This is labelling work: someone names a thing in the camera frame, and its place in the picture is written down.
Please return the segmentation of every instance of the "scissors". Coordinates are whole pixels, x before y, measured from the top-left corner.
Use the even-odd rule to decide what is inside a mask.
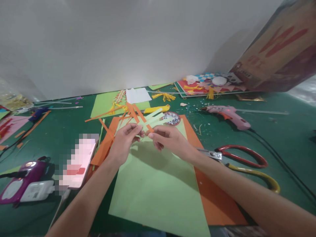
[[[236,148],[239,150],[243,150],[246,153],[249,153],[258,161],[258,164],[253,163],[249,160],[243,159],[237,155],[234,155],[234,154],[231,154],[231,153],[225,151],[226,149],[229,149],[229,148]],[[200,148],[197,148],[197,150],[200,151],[201,153],[203,153],[204,155],[206,155],[214,160],[219,161],[220,163],[222,163],[222,156],[224,155],[224,156],[233,158],[241,163],[247,164],[247,165],[255,167],[255,168],[265,168],[268,166],[268,162],[260,154],[258,154],[257,152],[255,152],[247,147],[240,146],[240,145],[225,145],[225,146],[222,146],[220,148],[215,149],[216,151],[209,151],[209,150],[200,149]],[[226,163],[226,164],[222,163],[222,164],[225,165],[226,167],[230,168],[231,170],[235,170],[237,172],[243,172],[243,173],[258,176],[258,177],[262,178],[268,184],[271,191],[273,191],[277,194],[281,192],[281,188],[280,188],[279,184],[277,183],[277,181],[274,178],[272,178],[271,176],[269,176],[263,172],[251,170],[251,169],[247,169],[247,168],[242,168],[242,167],[237,167],[237,166],[234,166],[230,163]]]

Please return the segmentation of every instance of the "scissors blade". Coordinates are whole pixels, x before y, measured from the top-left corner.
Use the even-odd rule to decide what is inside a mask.
[[[215,160],[222,160],[222,153],[221,152],[215,152],[215,151],[209,151],[209,150],[205,150],[202,148],[197,148],[196,149],[201,152],[203,155],[206,155],[210,158],[213,158]]]

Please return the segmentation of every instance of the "white charger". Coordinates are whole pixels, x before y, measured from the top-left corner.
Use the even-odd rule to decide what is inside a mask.
[[[28,201],[42,201],[45,200],[49,194],[55,191],[54,181],[46,180],[40,182],[33,182],[27,186],[20,202]]]

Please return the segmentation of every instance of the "white backdrop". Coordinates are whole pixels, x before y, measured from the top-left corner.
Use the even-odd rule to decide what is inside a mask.
[[[43,100],[225,72],[281,2],[1,0],[0,76]]]

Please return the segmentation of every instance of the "hand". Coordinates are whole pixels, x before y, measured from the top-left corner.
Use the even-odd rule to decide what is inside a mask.
[[[167,147],[173,154],[182,160],[191,162],[196,156],[196,149],[185,139],[176,127],[156,126],[154,133],[146,132],[146,135],[153,140],[158,151]]]
[[[142,129],[142,125],[129,123],[118,130],[112,144],[109,157],[118,161],[120,166],[124,164],[127,160],[131,145],[136,141],[140,142],[140,138],[136,136],[144,137],[145,132],[142,131]]]

